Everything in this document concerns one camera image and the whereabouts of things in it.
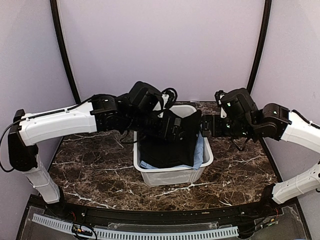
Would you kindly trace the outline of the white plastic bin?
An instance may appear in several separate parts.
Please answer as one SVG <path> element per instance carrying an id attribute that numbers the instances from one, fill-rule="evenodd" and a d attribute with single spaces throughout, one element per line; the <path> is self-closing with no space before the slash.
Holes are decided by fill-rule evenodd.
<path id="1" fill-rule="evenodd" d="M 142 168 L 140 144 L 138 142 L 133 144 L 133 165 L 141 173 L 144 183 L 151 187 L 194 183 L 213 161 L 214 155 L 206 137 L 203 143 L 203 163 L 197 170 L 184 166 L 157 169 Z"/>

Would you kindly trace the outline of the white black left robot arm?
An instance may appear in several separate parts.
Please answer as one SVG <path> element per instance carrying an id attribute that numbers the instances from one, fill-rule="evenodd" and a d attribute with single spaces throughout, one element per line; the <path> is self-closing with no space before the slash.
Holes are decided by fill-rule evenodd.
<path id="1" fill-rule="evenodd" d="M 25 113 L 20 109 L 5 129 L 9 164 L 27 177 L 58 217 L 67 218 L 71 208 L 43 166 L 37 144 L 72 134 L 112 130 L 181 141 L 187 134 L 187 121 L 171 111 L 174 102 L 166 93 L 146 93 L 138 99 L 128 93 L 97 94 L 78 105 L 43 113 Z"/>

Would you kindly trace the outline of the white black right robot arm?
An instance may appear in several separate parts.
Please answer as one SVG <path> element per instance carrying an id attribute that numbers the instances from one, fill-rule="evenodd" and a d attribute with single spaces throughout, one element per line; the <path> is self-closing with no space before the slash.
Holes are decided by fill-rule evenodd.
<path id="1" fill-rule="evenodd" d="M 289 110 L 276 103 L 258 109 L 255 103 L 227 101 L 221 103 L 221 113 L 203 115 L 201 122 L 204 137 L 246 138 L 257 141 L 271 138 L 303 146 L 314 152 L 320 151 L 320 127 L 306 120 L 298 111 Z M 255 213 L 266 217 L 275 203 L 284 202 L 320 187 L 320 164 L 316 163 L 305 172 L 283 182 L 268 185 L 261 201 L 255 205 Z"/>

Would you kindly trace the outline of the black long sleeve shirt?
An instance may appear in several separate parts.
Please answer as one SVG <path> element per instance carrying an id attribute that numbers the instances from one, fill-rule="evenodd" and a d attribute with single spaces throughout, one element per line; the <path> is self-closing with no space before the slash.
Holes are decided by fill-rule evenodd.
<path id="1" fill-rule="evenodd" d="M 167 169 L 186 167 L 197 170 L 204 160 L 204 137 L 201 134 L 202 112 L 196 110 L 180 117 L 171 110 L 162 116 L 161 133 L 165 139 L 146 135 L 140 139 L 140 167 Z"/>

